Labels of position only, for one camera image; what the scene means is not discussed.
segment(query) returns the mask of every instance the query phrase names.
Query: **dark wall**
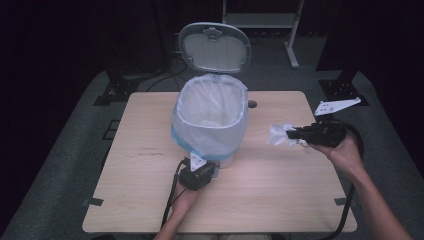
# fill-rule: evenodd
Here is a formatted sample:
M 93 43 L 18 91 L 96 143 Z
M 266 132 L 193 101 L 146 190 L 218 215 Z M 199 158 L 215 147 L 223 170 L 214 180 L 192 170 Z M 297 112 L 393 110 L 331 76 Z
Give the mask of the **dark wall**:
M 318 70 L 356 66 L 424 175 L 424 2 L 340 1 Z
M 0 3 L 0 234 L 101 71 L 83 1 Z

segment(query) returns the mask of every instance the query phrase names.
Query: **white plastic bag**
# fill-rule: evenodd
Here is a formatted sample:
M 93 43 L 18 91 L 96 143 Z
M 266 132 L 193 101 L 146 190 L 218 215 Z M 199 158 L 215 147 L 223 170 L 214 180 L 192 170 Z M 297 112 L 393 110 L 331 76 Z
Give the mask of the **white plastic bag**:
M 247 88 L 228 75 L 188 81 L 172 113 L 172 137 L 205 160 L 232 158 L 247 127 Z

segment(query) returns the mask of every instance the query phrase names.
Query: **table top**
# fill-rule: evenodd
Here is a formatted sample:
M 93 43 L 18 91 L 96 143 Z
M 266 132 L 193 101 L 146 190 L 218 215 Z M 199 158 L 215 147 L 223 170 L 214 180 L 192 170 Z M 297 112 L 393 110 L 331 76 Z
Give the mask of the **table top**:
M 84 219 L 86 232 L 158 232 L 178 163 L 188 153 L 171 138 L 176 92 L 131 95 Z M 248 92 L 246 135 L 233 162 L 203 189 L 181 233 L 331 232 L 345 198 L 321 153 L 268 145 L 272 124 L 314 122 L 302 92 Z M 351 211 L 343 231 L 357 227 Z

